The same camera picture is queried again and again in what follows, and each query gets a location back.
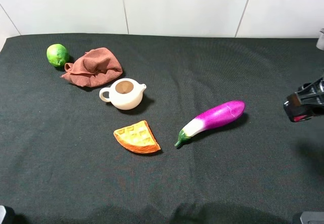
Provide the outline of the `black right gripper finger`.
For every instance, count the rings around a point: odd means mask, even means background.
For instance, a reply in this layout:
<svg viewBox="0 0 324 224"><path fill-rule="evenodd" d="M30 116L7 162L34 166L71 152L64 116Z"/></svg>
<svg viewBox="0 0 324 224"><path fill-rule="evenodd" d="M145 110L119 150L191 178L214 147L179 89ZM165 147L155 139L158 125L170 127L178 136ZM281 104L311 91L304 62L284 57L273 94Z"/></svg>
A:
<svg viewBox="0 0 324 224"><path fill-rule="evenodd" d="M296 93L287 96L283 108L291 122L298 122L301 119L301 104Z"/></svg>

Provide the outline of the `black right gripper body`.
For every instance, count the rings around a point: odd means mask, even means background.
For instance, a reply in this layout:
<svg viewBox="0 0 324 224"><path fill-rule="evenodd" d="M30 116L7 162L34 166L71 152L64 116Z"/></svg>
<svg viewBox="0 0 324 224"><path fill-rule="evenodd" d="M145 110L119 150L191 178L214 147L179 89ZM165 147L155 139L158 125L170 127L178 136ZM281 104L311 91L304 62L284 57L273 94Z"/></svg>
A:
<svg viewBox="0 0 324 224"><path fill-rule="evenodd" d="M305 83L295 92L302 115L323 116L323 76L314 82Z"/></svg>

